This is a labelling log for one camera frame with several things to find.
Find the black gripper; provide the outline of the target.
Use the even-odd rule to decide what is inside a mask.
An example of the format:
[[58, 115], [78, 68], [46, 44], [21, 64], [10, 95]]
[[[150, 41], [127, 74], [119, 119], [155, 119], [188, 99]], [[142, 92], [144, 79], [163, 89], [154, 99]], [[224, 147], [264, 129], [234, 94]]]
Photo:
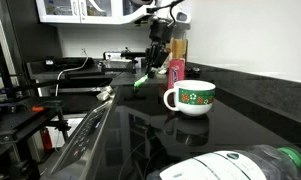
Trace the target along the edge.
[[[148, 78], [153, 79], [157, 68], [160, 67], [168, 57], [166, 44], [171, 41], [174, 24], [172, 21], [154, 20], [150, 26], [149, 38], [151, 39], [150, 47], [146, 49], [147, 66], [151, 67], [148, 72]], [[168, 68], [161, 66], [158, 74], [166, 74]]]

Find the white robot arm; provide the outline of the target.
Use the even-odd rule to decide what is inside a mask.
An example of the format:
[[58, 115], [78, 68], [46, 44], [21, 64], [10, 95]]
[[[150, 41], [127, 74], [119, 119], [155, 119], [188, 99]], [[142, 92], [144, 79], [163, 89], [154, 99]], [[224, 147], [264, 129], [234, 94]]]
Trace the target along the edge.
[[153, 78], [169, 56], [166, 45], [190, 29], [191, 16], [182, 9], [184, 0], [122, 0], [123, 15], [136, 15], [136, 25], [150, 23], [150, 46], [145, 50], [146, 74]]

